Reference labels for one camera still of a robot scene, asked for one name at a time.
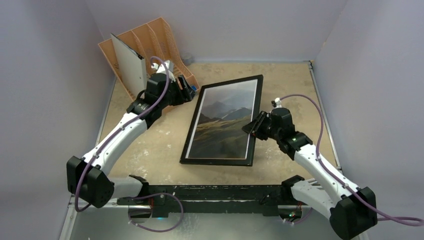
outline mountain photograph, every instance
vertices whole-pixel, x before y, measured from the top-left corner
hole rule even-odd
[[[205,89],[188,158],[246,158],[249,136],[242,127],[252,119],[256,83],[251,80]]]

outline frame glass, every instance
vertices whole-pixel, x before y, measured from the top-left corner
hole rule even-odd
[[[180,163],[252,166],[255,138],[242,131],[259,114],[262,75],[201,88]]]

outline gray wall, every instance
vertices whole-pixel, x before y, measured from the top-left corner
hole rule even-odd
[[[113,75],[84,0],[0,1],[0,239],[57,239]]]
[[[349,0],[315,63],[343,172],[377,207],[424,217],[424,1]],[[422,239],[380,222],[371,239]]]
[[[314,59],[347,0],[87,0],[105,39],[158,17],[198,61]]]

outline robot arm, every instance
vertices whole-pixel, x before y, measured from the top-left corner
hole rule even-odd
[[[166,61],[165,64],[168,69],[173,69],[171,62]],[[170,82],[160,102],[157,101],[163,93],[167,81],[163,65],[159,66],[157,72],[151,75],[146,89],[138,94],[135,101],[127,108],[121,121],[104,140],[82,158],[73,156],[68,160],[66,175],[69,192],[76,193],[83,170],[88,167],[83,176],[79,197],[96,208],[101,208],[110,199],[136,197],[141,193],[143,185],[147,184],[143,178],[130,175],[126,178],[109,179],[107,175],[128,146],[162,116],[162,110],[165,107],[177,106],[193,100],[196,92],[189,87],[184,76],[180,75],[176,79],[171,72],[169,74]],[[153,104],[155,106],[152,110],[143,117],[139,117]],[[94,161],[87,166],[93,157],[95,157]]]
[[[260,140],[274,139],[283,153],[305,168],[319,183],[317,186],[295,176],[290,185],[293,198],[311,206],[329,219],[331,227],[342,239],[351,239],[375,226],[377,214],[359,202],[346,187],[355,190],[363,200],[375,208],[376,196],[373,191],[368,187],[359,188],[323,156],[320,156],[319,161],[317,147],[304,133],[295,130],[290,111],[279,104],[274,104],[274,107],[276,108],[271,112],[262,111],[242,129]],[[345,184],[339,183],[334,176],[342,179]]]

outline purple cable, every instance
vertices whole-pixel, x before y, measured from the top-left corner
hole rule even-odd
[[[312,213],[312,207],[309,209],[309,211],[306,213],[306,215],[304,217],[302,217],[299,221],[295,221],[294,224],[300,224],[301,222],[305,221],[305,219],[307,219],[309,217],[309,215],[311,215]]]
[[[390,216],[378,209],[376,209],[375,207],[371,206],[368,202],[366,202],[365,200],[363,200],[351,187],[346,186],[346,183],[343,182],[343,180],[341,180],[340,178],[338,178],[334,173],[332,173],[323,163],[323,161],[321,160],[321,156],[320,156],[320,144],[321,144],[321,138],[323,136],[323,131],[324,131],[324,118],[323,118],[323,113],[321,112],[321,109],[318,107],[318,105],[315,103],[315,101],[313,101],[310,97],[303,95],[303,94],[290,94],[287,96],[283,96],[280,98],[280,100],[289,98],[289,97],[303,97],[308,99],[309,101],[311,101],[313,103],[313,105],[316,107],[316,109],[318,110],[319,113],[319,118],[321,120],[321,130],[319,132],[319,137],[318,137],[318,141],[316,142],[316,158],[318,159],[319,164],[321,165],[321,167],[328,173],[330,174],[337,182],[339,182],[341,185],[345,186],[346,189],[351,192],[362,204],[364,204],[367,208],[371,209],[372,211],[380,214],[381,216],[383,216],[383,218],[378,218],[379,221],[394,221],[397,222],[399,224],[403,224],[403,225],[407,225],[407,226],[412,226],[412,227],[420,227],[420,226],[424,226],[424,219],[421,218],[417,218],[417,217],[410,217],[410,216]]]
[[[139,115],[137,115],[136,117],[134,117],[133,119],[127,121],[126,123],[124,123],[122,125],[122,128],[118,128],[114,133],[112,133],[112,135],[110,135],[105,141],[104,143],[98,147],[97,151],[95,152],[95,154],[93,155],[93,157],[90,159],[90,161],[87,163],[87,165],[85,166],[84,170],[81,173],[81,176],[79,177],[78,180],[78,184],[76,185],[76,190],[75,190],[75,211],[82,212],[84,210],[86,210],[88,207],[90,207],[90,203],[87,204],[86,206],[84,206],[83,208],[80,208],[80,206],[78,206],[78,200],[80,199],[80,191],[81,191],[81,186],[83,185],[83,181],[84,181],[84,177],[86,176],[90,166],[93,164],[93,162],[96,160],[96,156],[98,156],[103,149],[124,129],[126,128],[128,125],[132,124],[133,122],[139,120],[141,117],[143,117],[144,115],[146,115],[147,113],[149,113],[153,108],[155,108],[159,102],[164,98],[165,94],[167,93],[168,90],[168,86],[170,85],[170,73],[169,73],[169,69],[167,68],[167,66],[165,65],[164,61],[162,59],[160,59],[157,56],[152,56],[150,58],[150,62],[152,62],[152,59],[156,59],[158,60],[163,67],[165,68],[165,73],[166,73],[166,83],[165,83],[165,88],[162,91],[162,94],[159,96],[159,98],[157,99],[157,101],[155,103],[153,103],[148,109],[146,109],[145,111],[143,111],[142,113],[140,113]]]
[[[180,200],[179,200],[176,196],[174,196],[174,195],[172,195],[172,194],[169,194],[169,193],[166,193],[166,192],[161,192],[161,193],[151,194],[151,195],[148,195],[148,196],[132,197],[131,199],[134,199],[134,200],[143,200],[143,199],[149,199],[149,198],[152,198],[152,197],[155,197],[155,196],[160,196],[160,195],[167,195],[167,196],[170,196],[170,197],[174,198],[174,199],[177,201],[177,203],[178,203],[178,205],[179,205],[179,208],[181,209],[181,215],[180,215],[180,217],[179,217],[179,220],[178,220],[178,222],[177,222],[174,226],[172,226],[172,227],[170,227],[170,228],[168,228],[168,229],[165,229],[165,230],[155,230],[155,229],[151,229],[151,228],[148,228],[148,227],[145,227],[145,226],[139,225],[138,223],[133,222],[133,221],[131,220],[131,215],[130,215],[130,213],[128,213],[129,221],[130,221],[130,222],[131,222],[134,226],[136,226],[136,227],[139,227],[139,228],[142,228],[142,229],[144,229],[144,230],[147,230],[147,231],[150,231],[150,232],[154,232],[154,233],[165,233],[165,232],[169,232],[169,231],[171,231],[171,230],[174,230],[176,227],[178,227],[178,225],[180,225],[180,224],[181,224],[181,222],[183,221],[183,218],[184,218],[184,210],[183,210],[183,204],[181,204],[181,201],[180,201]]]

